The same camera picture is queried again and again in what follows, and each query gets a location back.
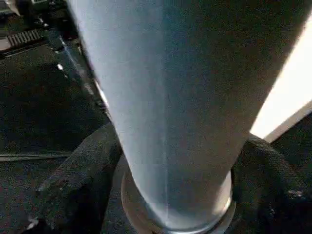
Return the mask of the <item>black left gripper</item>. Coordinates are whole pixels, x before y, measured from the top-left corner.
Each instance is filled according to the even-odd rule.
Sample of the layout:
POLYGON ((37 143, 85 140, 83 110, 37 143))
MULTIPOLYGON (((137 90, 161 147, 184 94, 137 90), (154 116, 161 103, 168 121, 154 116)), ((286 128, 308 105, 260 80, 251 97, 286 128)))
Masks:
POLYGON ((57 57, 57 68, 81 86, 83 92, 104 114, 108 107, 87 61, 83 41, 65 0, 2 0, 0 18, 17 16, 24 25, 0 38, 0 56, 7 58, 47 44, 57 57))

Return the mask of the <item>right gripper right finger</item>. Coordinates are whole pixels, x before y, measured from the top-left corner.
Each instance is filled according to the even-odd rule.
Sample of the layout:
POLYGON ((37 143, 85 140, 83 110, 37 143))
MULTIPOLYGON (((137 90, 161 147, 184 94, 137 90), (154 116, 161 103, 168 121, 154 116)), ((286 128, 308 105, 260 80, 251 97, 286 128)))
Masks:
POLYGON ((231 173, 231 234, 312 232, 312 189, 268 142, 250 134, 231 173))

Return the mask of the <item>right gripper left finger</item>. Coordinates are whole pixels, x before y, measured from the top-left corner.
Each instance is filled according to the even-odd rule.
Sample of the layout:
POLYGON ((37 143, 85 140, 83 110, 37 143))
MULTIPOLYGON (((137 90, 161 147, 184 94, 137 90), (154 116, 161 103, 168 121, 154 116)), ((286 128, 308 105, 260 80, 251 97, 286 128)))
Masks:
POLYGON ((27 233, 100 233, 121 155, 111 123, 89 135, 37 189, 27 233))

